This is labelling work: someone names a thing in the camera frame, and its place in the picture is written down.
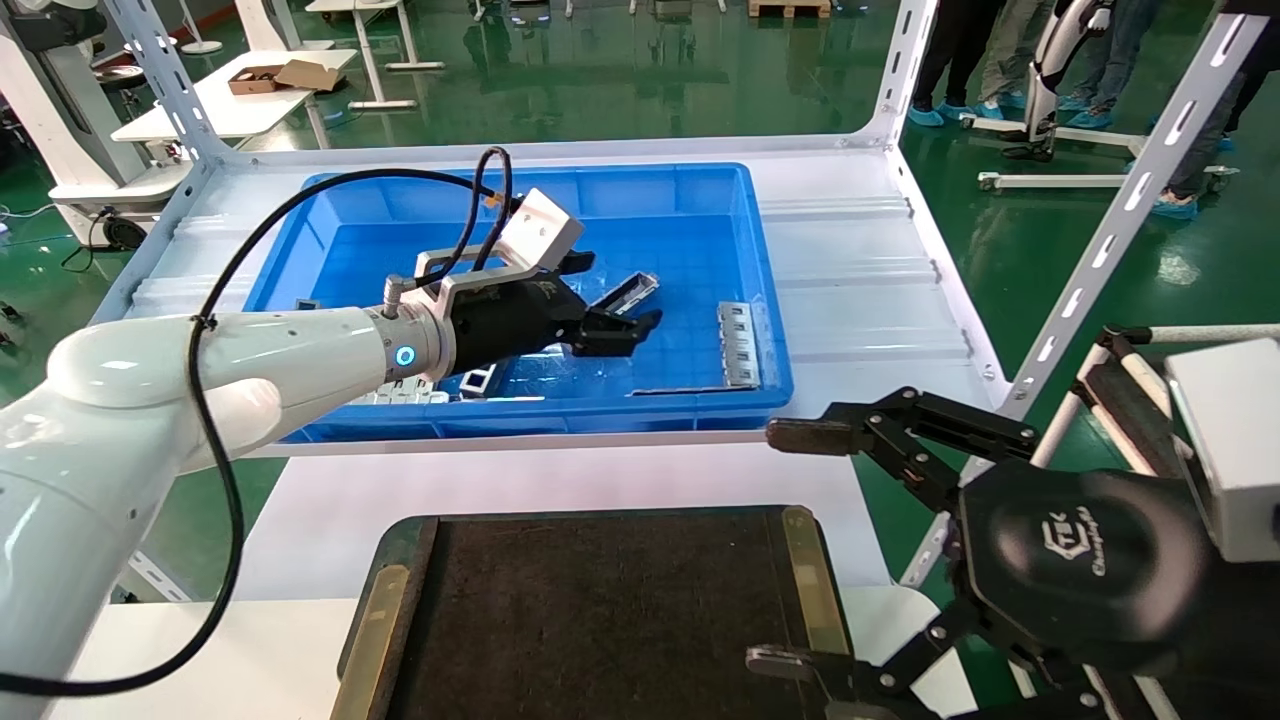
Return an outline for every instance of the black mat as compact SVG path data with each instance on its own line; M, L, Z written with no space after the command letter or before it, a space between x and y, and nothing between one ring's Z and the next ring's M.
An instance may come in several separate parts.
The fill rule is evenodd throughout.
M822 717L813 687L744 666L751 644L808 646L781 511L393 528L372 573L415 536L429 560L394 689L374 717Z

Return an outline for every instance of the blue shoe cover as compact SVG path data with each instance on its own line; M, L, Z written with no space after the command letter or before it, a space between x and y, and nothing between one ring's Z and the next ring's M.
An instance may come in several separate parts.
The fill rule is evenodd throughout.
M1102 129L1111 127L1111 113L1080 113L1071 118L1065 127L1080 129Z
M992 119L992 120L1002 120L1002 119L1005 119L1005 114L1000 110L1000 105L996 105L995 108L991 108L986 102L978 102L978 105L974 108L974 110L977 110L978 115L982 117L982 118L988 118L988 119Z
M1005 92L1000 96L998 102L1005 108L1012 108L1015 110L1027 109L1027 96L1021 92Z
M977 115L978 114L978 113L974 111L973 108L970 108L968 105L947 105L946 102L938 105L938 113L943 118L948 118L948 119L952 119L952 120L959 120L961 113L968 113L970 115Z
M1152 215L1160 215L1161 218L1172 218L1175 220L1194 220L1199 215L1199 200L1192 200L1190 202L1170 202L1161 197L1156 200L1156 205L1151 209Z
M940 128L942 127L942 115L937 110L916 110L915 108L908 108L906 119L911 120L918 126L924 126L927 128Z
M1076 97L1075 95L1068 95L1057 101L1057 109L1066 113L1083 113L1089 109L1089 101L1084 97Z

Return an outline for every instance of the cardboard box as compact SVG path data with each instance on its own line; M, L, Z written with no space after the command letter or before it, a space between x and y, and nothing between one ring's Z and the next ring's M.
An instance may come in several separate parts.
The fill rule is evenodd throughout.
M319 63L289 60L275 76L275 82L307 90L329 91L338 85L342 76L337 69L325 68Z
M248 65L232 76L227 85L230 86L232 95L275 92L280 87L275 77L283 68L284 65Z

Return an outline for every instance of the blue plastic bin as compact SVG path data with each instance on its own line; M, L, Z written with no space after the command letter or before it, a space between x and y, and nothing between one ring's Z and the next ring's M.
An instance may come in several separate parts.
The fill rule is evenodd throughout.
M328 177L315 176L308 184ZM490 173L485 182L498 187L500 178ZM595 266L564 279L588 302L635 272L658 278L658 291L632 310L663 310L649 340L631 357L573 357L552 346L512 363L497 395L545 400L352 405L285 442L751 429L787 404L791 365L745 167L518 169L515 186L521 192L538 187L585 225L575 250L594 251ZM292 310L300 299L324 307L376 305L388 273L408 277L419 252L453 247L467 200L465 188L406 178L328 190L284 220L244 310ZM472 243L494 219L495 210L483 211ZM458 265L460 272L470 268L465 261ZM627 397L637 388L723 384L721 301L751 305L760 387ZM457 379L442 389L456 392Z

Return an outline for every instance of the brass strip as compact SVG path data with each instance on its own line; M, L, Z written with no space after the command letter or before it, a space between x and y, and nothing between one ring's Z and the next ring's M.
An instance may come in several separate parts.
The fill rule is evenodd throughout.
M818 521L806 507L791 506L782 511L782 527L796 591L800 593L800 611L809 634L809 650L850 655L845 625L840 620L840 603L831 584L827 553L822 547L822 536L818 534Z
M374 577L374 587L365 602L365 616L361 618L356 641L351 644L347 673L338 687L338 698L333 702L329 720L369 717L407 583L408 568L403 565L388 565Z

